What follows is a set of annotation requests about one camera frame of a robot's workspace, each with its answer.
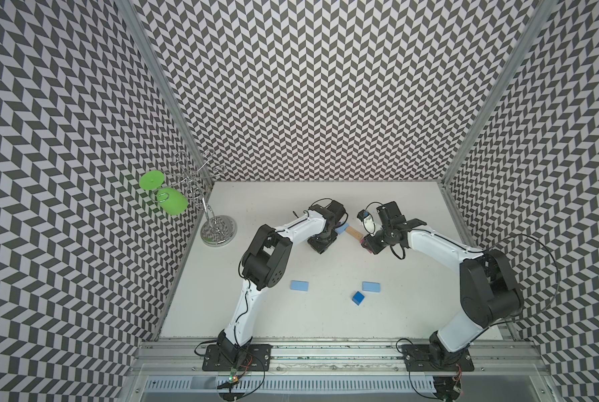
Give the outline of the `natural wood block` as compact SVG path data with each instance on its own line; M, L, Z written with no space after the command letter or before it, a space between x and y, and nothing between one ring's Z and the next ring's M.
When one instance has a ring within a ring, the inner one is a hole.
M357 229L351 227L350 225L346 228L346 233L354 237L358 242L361 242L365 237L364 234L362 234Z

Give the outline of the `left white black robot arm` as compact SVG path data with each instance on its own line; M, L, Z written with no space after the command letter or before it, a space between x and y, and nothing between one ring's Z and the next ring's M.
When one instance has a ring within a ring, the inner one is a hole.
M264 224L258 228L238 265L242 289L237 306L217 336L217 347L224 357L236 361L247 350L267 291L283 278L294 246L306 242L323 254L337 239L336 230L347 216L345 206L331 199L326 206L311 204L304 214L287 224Z

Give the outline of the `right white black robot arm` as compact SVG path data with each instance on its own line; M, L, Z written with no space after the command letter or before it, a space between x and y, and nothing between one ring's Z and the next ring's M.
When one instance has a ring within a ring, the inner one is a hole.
M376 213L380 225L363 237L363 248L374 255L390 249L400 260L408 250L418 251L459 278L460 309L430 336L431 359L443 362L453 358L492 325L522 311L522 291L503 252L454 241L421 219L407 219L394 201L378 204Z

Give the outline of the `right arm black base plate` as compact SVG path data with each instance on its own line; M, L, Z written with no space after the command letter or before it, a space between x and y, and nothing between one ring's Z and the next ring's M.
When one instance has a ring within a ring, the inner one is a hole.
M432 345L405 343L398 347L406 367L415 372L473 372L475 365L468 348L449 353Z

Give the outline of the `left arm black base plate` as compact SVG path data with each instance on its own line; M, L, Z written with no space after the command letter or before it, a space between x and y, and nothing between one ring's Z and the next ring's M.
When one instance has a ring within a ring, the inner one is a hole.
M227 350L217 344L205 350L202 370L205 372L227 372L231 369L248 372L268 372L272 355L271 344L249 344L245 348Z

